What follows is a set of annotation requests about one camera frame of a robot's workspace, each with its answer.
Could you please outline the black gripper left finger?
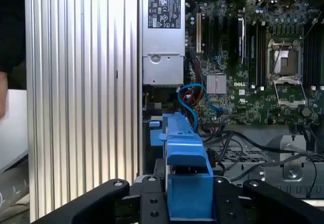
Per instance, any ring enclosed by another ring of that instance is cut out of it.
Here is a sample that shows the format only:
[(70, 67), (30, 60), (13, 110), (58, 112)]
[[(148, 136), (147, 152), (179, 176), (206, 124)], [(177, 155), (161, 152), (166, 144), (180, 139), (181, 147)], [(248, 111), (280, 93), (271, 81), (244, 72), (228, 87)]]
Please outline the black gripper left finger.
[(168, 210), (159, 177), (132, 186), (109, 180), (39, 218), (35, 223), (167, 223)]

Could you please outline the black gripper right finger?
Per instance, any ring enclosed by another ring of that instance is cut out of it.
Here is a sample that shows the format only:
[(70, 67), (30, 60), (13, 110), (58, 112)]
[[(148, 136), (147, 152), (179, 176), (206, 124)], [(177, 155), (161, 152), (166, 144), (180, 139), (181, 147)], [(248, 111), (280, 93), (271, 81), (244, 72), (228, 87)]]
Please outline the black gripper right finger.
[(323, 223), (323, 211), (260, 180), (214, 178), (216, 223)]

